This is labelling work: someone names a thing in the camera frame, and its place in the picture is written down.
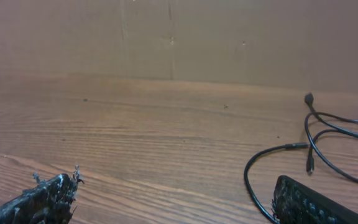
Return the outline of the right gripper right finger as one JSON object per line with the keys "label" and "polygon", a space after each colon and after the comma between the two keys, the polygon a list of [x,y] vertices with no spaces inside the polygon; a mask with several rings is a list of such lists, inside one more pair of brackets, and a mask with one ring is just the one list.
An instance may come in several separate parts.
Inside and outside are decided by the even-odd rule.
{"label": "right gripper right finger", "polygon": [[273,216],[286,224],[358,224],[358,213],[286,175],[277,179]]}

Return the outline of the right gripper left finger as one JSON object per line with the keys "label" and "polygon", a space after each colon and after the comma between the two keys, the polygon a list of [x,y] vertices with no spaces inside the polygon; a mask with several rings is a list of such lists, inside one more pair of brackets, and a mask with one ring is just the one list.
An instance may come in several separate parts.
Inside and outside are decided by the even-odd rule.
{"label": "right gripper left finger", "polygon": [[58,174],[51,179],[39,178],[33,173],[37,185],[0,205],[0,224],[69,223],[75,209],[78,184],[81,179],[79,166],[71,174]]}

